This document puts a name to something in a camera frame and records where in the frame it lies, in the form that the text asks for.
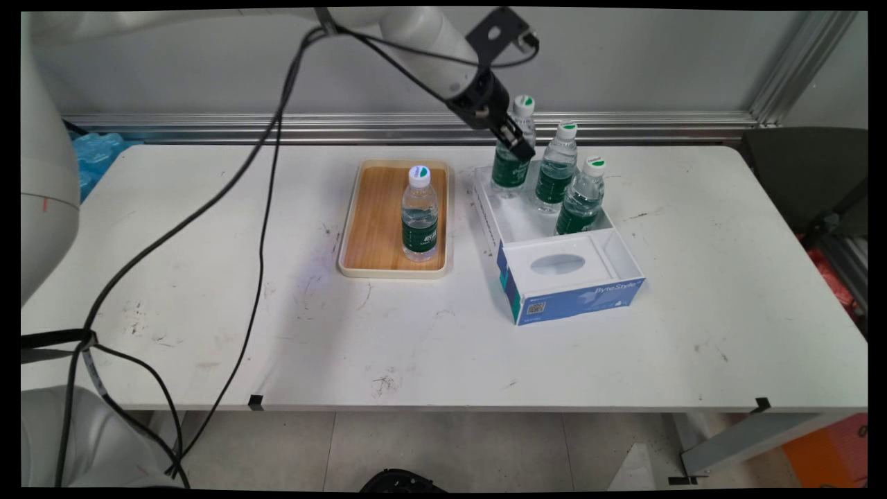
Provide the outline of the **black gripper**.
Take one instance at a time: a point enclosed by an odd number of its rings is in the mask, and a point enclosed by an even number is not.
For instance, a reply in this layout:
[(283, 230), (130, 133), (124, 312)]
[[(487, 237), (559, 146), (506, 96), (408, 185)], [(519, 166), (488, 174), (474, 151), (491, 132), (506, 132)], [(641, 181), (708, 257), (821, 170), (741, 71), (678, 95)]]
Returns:
[(510, 97), (492, 69), (482, 67), (461, 94), (446, 99), (446, 107), (473, 130), (488, 130), (500, 142), (500, 158), (526, 164), (536, 154), (536, 130), (520, 132), (510, 110)]

